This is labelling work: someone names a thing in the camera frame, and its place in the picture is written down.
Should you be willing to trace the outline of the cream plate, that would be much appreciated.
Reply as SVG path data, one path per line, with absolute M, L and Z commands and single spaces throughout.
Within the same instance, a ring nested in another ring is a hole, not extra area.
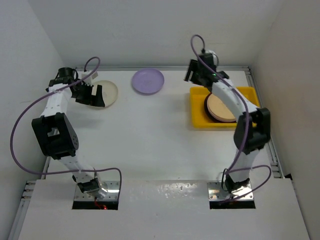
M 103 101 L 105 104 L 105 107 L 96 107 L 94 106 L 94 97 L 96 95 L 97 91 L 97 85 L 102 86 L 102 95 L 103 95 Z M 92 108 L 108 108 L 110 107 L 118 98 L 118 87 L 115 83 L 109 81 L 109 80 L 100 80 L 93 83 L 92 90 L 91 90 L 91 103 L 90 107 Z

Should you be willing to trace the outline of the purple plate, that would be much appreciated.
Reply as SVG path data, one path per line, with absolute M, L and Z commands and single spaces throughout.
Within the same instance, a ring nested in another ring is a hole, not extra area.
M 131 78 L 133 89 L 143 95 L 156 94 L 163 88 L 164 83 L 164 75 L 155 68 L 142 68 Z

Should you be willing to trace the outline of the yellow plate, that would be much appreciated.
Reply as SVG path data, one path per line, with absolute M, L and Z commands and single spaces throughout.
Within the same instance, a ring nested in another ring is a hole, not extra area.
M 236 121 L 235 116 L 227 106 L 212 93 L 208 95 L 206 105 L 208 112 L 216 120 L 224 123 L 232 123 Z

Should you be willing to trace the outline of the dark-rimmed plate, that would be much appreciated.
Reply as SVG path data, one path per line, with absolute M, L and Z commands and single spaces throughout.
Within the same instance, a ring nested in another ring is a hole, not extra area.
M 214 116 L 211 115 L 211 113 L 209 112 L 209 109 L 208 109 L 208 98 L 209 98 L 210 94 L 208 94 L 204 100 L 204 104 L 203 104 L 203 107 L 204 107 L 204 112 L 205 112 L 205 115 L 209 118 L 209 120 L 213 123 L 224 123 L 224 124 L 231 124 L 231 123 L 236 123 L 236 121 L 231 121 L 231 122 L 227 122 L 227 121 L 220 121 L 218 119 L 216 119 Z

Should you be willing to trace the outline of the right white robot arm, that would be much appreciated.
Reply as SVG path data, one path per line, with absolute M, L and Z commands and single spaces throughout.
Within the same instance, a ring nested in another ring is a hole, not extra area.
M 207 88 L 235 117 L 236 154 L 224 173 L 225 189 L 232 193 L 248 185 L 255 158 L 271 138 L 271 113 L 247 100 L 224 71 L 216 71 L 216 62 L 213 51 L 202 50 L 190 61 L 185 81 Z

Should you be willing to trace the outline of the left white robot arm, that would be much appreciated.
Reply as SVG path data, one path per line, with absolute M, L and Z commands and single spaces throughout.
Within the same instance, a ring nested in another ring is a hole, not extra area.
M 80 81 L 75 69 L 60 68 L 57 77 L 49 82 L 47 92 L 50 96 L 45 109 L 40 117 L 32 120 L 31 126 L 42 153 L 73 171 L 72 178 L 82 193 L 102 198 L 104 192 L 95 169 L 88 168 L 76 156 L 79 139 L 66 115 L 69 100 L 72 98 L 83 105 L 99 108 L 105 106 L 103 87 L 94 87 L 91 84 L 98 73 L 87 72 L 82 76 L 84 81 Z

